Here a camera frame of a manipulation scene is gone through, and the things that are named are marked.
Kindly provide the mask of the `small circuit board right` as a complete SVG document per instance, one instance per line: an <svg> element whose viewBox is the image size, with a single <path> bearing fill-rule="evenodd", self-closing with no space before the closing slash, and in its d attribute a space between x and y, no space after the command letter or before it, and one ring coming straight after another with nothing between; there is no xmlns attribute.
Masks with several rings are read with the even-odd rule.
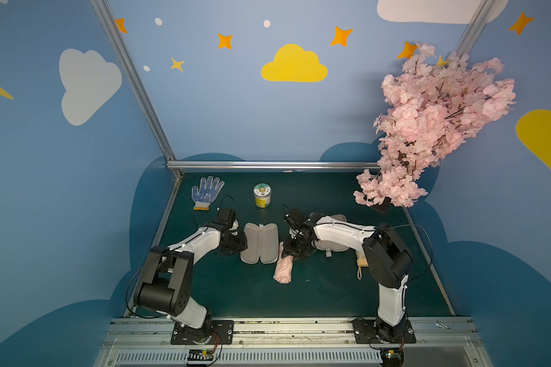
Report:
<svg viewBox="0 0 551 367"><path fill-rule="evenodd" d="M382 367L402 367L404 364L405 356L402 350L381 350L380 351Z"/></svg>

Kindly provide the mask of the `pink artificial cherry blossom branch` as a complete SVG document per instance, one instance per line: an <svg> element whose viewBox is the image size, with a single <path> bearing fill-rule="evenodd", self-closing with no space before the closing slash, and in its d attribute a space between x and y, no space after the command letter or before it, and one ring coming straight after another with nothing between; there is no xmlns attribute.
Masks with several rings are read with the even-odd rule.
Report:
<svg viewBox="0 0 551 367"><path fill-rule="evenodd" d="M405 43L401 75L384 77L390 108L373 124L382 133L380 170L358 175L354 198L360 205L413 206L428 194L418 183L425 170L438 167L515 103L514 80L496 78L504 70L500 59L469 65L466 54L442 58L435 51L431 44Z"/></svg>

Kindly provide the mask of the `aluminium mounting rail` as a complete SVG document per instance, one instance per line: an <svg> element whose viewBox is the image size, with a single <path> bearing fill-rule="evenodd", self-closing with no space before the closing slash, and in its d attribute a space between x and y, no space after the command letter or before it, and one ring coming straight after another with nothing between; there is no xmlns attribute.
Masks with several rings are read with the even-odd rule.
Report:
<svg viewBox="0 0 551 367"><path fill-rule="evenodd" d="M356 317L235 318L231 345L171 345L169 320L114 319L97 366L186 366L188 350L209 349L208 366L381 366L380 351L404 351L403 366L490 366L468 317L412 317L415 344L357 344Z"/></svg>

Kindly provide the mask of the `small circuit board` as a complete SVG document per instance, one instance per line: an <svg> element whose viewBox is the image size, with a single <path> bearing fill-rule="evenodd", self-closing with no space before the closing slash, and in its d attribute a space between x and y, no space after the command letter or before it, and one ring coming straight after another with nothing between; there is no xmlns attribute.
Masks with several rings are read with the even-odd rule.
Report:
<svg viewBox="0 0 551 367"><path fill-rule="evenodd" d="M209 349L203 350L188 350L186 355L186 366L208 366L212 365L215 360L215 352Z"/></svg>
<svg viewBox="0 0 551 367"><path fill-rule="evenodd" d="M381 350L380 351L382 367L402 367L404 364L405 356L402 350Z"/></svg>

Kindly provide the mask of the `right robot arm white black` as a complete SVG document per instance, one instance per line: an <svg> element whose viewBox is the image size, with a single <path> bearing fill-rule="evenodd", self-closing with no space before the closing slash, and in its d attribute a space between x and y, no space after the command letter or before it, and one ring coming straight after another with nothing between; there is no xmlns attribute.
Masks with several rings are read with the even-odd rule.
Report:
<svg viewBox="0 0 551 367"><path fill-rule="evenodd" d="M379 304L374 321L354 322L356 341L368 343L415 343L405 306L413 254L396 232L399 226L361 226L312 213L293 210L284 216L290 227L283 243L283 255L306 258L318 241L329 241L353 249L367 260L372 278L379 286Z"/></svg>

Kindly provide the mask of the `black grey zippered umbrella case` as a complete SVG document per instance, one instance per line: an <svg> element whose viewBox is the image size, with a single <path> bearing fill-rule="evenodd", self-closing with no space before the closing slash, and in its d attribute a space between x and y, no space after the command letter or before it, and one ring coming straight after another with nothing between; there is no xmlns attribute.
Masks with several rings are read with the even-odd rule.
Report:
<svg viewBox="0 0 551 367"><path fill-rule="evenodd" d="M243 263L254 265L277 262L279 257L279 229L275 223L266 225L247 223L244 227L247 249L240 253Z"/></svg>

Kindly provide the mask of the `pink umbrella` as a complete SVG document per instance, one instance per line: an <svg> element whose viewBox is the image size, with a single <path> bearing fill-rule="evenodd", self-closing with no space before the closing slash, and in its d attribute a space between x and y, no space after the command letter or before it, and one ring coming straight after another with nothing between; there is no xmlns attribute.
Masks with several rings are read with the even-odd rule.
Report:
<svg viewBox="0 0 551 367"><path fill-rule="evenodd" d="M273 279L280 284L289 284L292 281L294 257L292 255L283 255L283 250L283 242L281 242L279 244L279 255Z"/></svg>

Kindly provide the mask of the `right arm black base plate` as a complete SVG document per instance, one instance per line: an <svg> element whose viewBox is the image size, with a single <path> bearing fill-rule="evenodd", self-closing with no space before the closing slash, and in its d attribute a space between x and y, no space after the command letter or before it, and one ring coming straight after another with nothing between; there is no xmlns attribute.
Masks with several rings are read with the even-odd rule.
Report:
<svg viewBox="0 0 551 367"><path fill-rule="evenodd" d="M415 344L412 324L404 317L396 326L375 319L357 317L351 321L357 344Z"/></svg>

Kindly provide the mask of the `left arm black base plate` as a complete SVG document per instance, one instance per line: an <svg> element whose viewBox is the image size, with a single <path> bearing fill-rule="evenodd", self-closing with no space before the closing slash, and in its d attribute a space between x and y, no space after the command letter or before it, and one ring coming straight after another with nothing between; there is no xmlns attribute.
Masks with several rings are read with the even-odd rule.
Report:
<svg viewBox="0 0 551 367"><path fill-rule="evenodd" d="M171 334L171 345L231 345L234 336L232 320L213 320L202 328L194 329L185 324L175 323Z"/></svg>

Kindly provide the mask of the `small circuit board left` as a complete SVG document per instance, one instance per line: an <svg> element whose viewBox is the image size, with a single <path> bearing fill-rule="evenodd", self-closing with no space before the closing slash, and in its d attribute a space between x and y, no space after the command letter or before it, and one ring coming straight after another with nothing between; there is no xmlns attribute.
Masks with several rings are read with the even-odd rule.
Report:
<svg viewBox="0 0 551 367"><path fill-rule="evenodd" d="M188 350L186 355L186 366L208 366L212 365L215 360L215 352L209 349L203 350Z"/></svg>

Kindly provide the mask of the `white blue dotted work glove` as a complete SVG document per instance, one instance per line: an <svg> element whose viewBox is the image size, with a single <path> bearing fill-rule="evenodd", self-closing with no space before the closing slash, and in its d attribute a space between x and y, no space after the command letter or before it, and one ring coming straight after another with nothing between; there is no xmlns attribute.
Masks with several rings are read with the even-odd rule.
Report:
<svg viewBox="0 0 551 367"><path fill-rule="evenodd" d="M219 177L202 177L199 185L191 188L191 199L194 202L194 210L208 211L210 206L218 198L225 182Z"/></svg>

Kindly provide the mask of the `yellow jar with green lid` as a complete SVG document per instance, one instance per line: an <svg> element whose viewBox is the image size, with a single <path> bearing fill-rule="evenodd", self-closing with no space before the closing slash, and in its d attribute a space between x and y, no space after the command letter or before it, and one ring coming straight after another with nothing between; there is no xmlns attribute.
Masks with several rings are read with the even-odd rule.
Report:
<svg viewBox="0 0 551 367"><path fill-rule="evenodd" d="M271 203L272 188L267 183L259 183L253 188L253 195L258 208L267 208Z"/></svg>

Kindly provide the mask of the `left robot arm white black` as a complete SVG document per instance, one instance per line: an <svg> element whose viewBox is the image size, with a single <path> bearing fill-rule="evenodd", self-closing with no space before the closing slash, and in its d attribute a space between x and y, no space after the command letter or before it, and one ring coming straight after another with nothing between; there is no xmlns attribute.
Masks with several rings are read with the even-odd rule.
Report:
<svg viewBox="0 0 551 367"><path fill-rule="evenodd" d="M152 248L138 270L133 304L177 324L200 332L212 328L212 316L193 298L194 266L215 249L238 249L246 245L239 223L211 224L174 245Z"/></svg>

